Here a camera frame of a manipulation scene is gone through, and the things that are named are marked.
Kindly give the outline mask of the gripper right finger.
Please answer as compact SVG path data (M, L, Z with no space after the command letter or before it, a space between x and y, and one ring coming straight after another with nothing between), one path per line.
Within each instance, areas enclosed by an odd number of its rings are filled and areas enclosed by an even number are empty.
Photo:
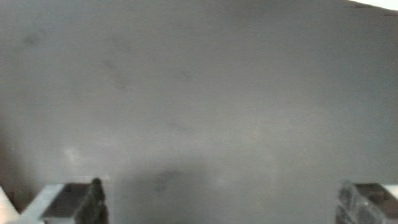
M344 182L333 224L398 224L398 184Z

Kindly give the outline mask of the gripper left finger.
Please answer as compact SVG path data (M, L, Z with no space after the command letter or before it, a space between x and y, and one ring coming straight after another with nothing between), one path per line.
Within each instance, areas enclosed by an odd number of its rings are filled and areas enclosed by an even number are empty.
M108 224L101 179L46 185L14 224Z

